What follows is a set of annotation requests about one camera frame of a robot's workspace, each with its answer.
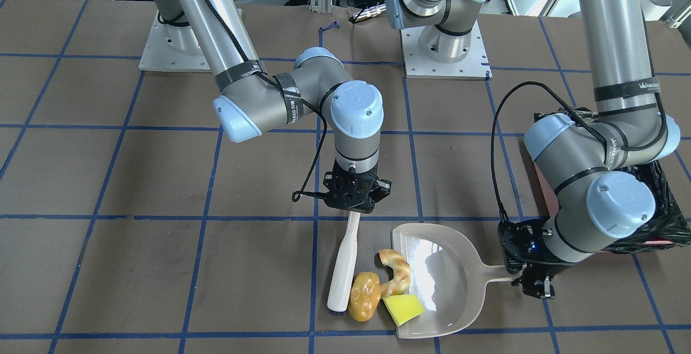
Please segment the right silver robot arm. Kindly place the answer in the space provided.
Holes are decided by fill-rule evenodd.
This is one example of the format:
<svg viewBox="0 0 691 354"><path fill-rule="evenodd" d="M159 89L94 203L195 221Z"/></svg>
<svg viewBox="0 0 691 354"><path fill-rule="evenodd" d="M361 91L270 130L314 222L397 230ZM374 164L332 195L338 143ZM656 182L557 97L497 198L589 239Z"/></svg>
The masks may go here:
<svg viewBox="0 0 691 354"><path fill-rule="evenodd" d="M383 98L376 86L352 79L325 47L309 47L291 71L269 76L234 0L154 0L165 25L191 29L220 95L214 109L227 137L240 143L316 113L335 135L335 163L326 192L299 189L335 209L370 214L390 194L377 175Z"/></svg>

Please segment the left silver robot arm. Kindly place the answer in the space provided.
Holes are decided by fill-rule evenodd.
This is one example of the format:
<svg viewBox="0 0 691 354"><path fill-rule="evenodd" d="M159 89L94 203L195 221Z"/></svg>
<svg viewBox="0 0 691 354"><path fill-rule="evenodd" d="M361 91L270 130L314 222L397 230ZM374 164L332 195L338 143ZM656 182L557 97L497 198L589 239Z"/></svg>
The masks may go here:
<svg viewBox="0 0 691 354"><path fill-rule="evenodd" d="M639 0L579 0L597 119L585 122L565 101L524 135L526 150L559 202L547 220L513 223L498 203L499 240L513 286L538 299L554 295L560 272L632 235L653 219L654 194L625 167L676 150L680 130L666 114Z"/></svg>

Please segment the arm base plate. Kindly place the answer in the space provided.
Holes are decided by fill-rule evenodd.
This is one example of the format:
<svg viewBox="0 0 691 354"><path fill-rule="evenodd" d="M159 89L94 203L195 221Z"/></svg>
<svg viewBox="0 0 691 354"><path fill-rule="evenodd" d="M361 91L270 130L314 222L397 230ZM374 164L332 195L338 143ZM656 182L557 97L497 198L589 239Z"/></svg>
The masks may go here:
<svg viewBox="0 0 691 354"><path fill-rule="evenodd" d="M140 69L160 72L227 71L242 62L221 24L205 13L188 10L185 27L154 20L141 54Z"/></svg>
<svg viewBox="0 0 691 354"><path fill-rule="evenodd" d="M491 79L479 24L455 37L434 25L400 30L405 76L417 79Z"/></svg>

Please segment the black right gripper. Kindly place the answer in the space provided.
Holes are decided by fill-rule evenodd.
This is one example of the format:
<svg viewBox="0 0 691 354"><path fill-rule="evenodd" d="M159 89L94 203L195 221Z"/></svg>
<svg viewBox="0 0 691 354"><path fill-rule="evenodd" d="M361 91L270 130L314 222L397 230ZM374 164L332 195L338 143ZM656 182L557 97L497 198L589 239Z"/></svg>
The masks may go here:
<svg viewBox="0 0 691 354"><path fill-rule="evenodd" d="M326 206L361 214L372 213L376 202L385 199L391 192L390 180L377 176L377 166L358 174L352 169L343 169L335 162L333 169L326 172L323 184L328 190Z"/></svg>

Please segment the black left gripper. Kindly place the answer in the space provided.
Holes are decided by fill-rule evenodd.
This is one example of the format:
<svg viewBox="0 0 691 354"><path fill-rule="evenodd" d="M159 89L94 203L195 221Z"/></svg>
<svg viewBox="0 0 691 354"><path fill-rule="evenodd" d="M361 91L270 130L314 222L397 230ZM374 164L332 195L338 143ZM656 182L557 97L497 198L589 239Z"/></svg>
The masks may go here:
<svg viewBox="0 0 691 354"><path fill-rule="evenodd" d="M530 219L513 223L505 220L498 223L499 245L504 251L504 267L510 274L521 271L523 265L556 264L556 257L546 248L543 226L547 219ZM521 291L536 299L554 299L553 275L545 277L521 277Z"/></svg>

